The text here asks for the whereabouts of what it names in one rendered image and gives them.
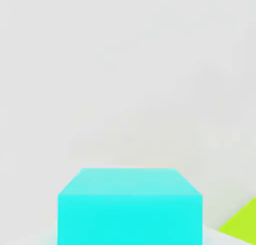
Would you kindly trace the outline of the large lime green box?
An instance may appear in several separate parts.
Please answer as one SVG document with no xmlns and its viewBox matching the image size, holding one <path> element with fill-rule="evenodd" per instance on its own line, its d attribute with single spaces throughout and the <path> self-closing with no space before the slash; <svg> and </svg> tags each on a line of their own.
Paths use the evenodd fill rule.
<svg viewBox="0 0 256 245">
<path fill-rule="evenodd" d="M 256 196 L 224 223 L 218 231 L 256 245 Z"/>
</svg>

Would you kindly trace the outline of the small cyan cube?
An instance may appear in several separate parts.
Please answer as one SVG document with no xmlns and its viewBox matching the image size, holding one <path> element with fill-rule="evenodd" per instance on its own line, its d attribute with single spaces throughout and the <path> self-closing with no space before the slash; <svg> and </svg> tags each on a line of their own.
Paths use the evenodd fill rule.
<svg viewBox="0 0 256 245">
<path fill-rule="evenodd" d="M 203 245 L 203 197 L 171 168 L 84 168 L 58 195 L 57 245 Z"/>
</svg>

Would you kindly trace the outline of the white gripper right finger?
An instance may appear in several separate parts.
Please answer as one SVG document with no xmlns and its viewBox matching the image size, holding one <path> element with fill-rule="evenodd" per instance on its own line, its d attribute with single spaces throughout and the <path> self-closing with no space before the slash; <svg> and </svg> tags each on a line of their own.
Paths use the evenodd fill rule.
<svg viewBox="0 0 256 245">
<path fill-rule="evenodd" d="M 202 245 L 251 245 L 238 238 L 229 236 L 222 232 L 203 226 Z"/>
</svg>

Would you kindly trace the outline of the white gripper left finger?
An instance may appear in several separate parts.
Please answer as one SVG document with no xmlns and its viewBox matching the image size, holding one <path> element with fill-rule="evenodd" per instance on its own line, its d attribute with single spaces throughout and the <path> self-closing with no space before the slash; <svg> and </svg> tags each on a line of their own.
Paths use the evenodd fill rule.
<svg viewBox="0 0 256 245">
<path fill-rule="evenodd" d="M 57 245 L 57 231 L 55 229 L 44 230 L 4 245 Z"/>
</svg>

